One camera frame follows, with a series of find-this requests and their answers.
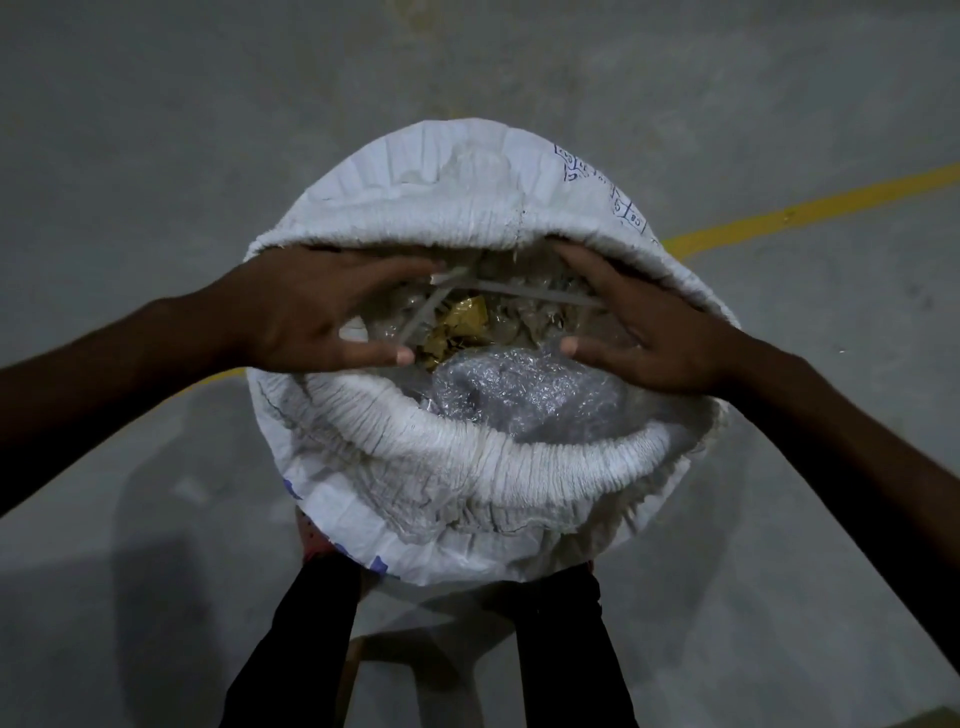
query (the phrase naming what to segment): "forearm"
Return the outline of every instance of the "forearm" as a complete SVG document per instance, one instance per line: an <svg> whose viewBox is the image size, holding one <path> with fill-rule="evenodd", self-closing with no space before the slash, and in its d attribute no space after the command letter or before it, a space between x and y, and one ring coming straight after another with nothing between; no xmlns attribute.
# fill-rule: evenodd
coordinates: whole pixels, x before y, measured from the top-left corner
<svg viewBox="0 0 960 728"><path fill-rule="evenodd" d="M787 457L960 668L960 482L801 359L751 345L731 402Z"/></svg>
<svg viewBox="0 0 960 728"><path fill-rule="evenodd" d="M0 489L0 514L120 427L224 368L228 350L194 296L149 303L55 351L0 371L0 450L29 463Z"/></svg>

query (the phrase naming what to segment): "yellow floor line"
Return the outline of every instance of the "yellow floor line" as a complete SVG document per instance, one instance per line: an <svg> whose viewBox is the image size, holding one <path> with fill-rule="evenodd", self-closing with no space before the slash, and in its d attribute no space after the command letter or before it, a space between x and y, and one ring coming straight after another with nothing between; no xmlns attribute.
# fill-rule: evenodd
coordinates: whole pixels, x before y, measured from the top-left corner
<svg viewBox="0 0 960 728"><path fill-rule="evenodd" d="M678 235L663 240L663 247L674 257L685 258L711 248L742 243L744 240L750 240L761 235L812 225L831 217L840 217L871 207L888 205L904 197L930 192L958 182L960 182L960 162L948 164L946 167L923 172L919 175L859 187L858 189L852 189L850 192L842 192L839 195L825 197L822 200L801 203L766 215L748 217L716 228ZM228 372L209 376L192 387L187 387L183 392L189 392L201 384L225 379L228 376L240 376L244 371L243 369L231 369Z"/></svg>

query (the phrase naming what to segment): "fingernail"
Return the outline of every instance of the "fingernail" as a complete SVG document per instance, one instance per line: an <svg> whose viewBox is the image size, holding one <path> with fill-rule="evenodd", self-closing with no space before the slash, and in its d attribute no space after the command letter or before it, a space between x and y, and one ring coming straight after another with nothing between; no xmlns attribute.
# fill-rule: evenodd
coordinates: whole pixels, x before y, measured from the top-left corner
<svg viewBox="0 0 960 728"><path fill-rule="evenodd" d="M560 340L560 351L567 356L573 356L577 352L577 339L574 336L566 336Z"/></svg>
<svg viewBox="0 0 960 728"><path fill-rule="evenodd" d="M398 367L406 367L413 364L414 358L414 353L406 347L400 347L396 350L396 365Z"/></svg>

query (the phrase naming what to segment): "white woven sack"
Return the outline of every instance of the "white woven sack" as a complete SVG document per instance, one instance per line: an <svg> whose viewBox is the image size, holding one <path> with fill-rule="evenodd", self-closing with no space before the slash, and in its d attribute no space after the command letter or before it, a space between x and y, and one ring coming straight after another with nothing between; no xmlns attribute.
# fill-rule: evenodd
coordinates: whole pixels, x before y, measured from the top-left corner
<svg viewBox="0 0 960 728"><path fill-rule="evenodd" d="M736 324L604 175L539 136L482 119L424 121L368 144L309 187L247 257L305 240L511 250L551 234ZM366 330L355 319L342 335ZM646 525L726 414L717 400L636 390L653 405L628 437L519 444L422 410L382 376L248 378L300 508L360 564L417 584L525 581L593 558Z"/></svg>

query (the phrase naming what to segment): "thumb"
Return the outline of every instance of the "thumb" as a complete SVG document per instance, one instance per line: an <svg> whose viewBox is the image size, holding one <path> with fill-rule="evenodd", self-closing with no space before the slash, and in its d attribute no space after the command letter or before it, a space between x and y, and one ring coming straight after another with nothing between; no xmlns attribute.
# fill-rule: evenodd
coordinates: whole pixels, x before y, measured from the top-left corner
<svg viewBox="0 0 960 728"><path fill-rule="evenodd" d="M333 356L334 369L362 369L363 367L404 367L414 363L414 353L407 347L389 341L337 342Z"/></svg>
<svg viewBox="0 0 960 728"><path fill-rule="evenodd" d="M639 384L644 357L640 348L615 349L596 339L567 336L560 342L560 351L589 367L603 369L631 384Z"/></svg>

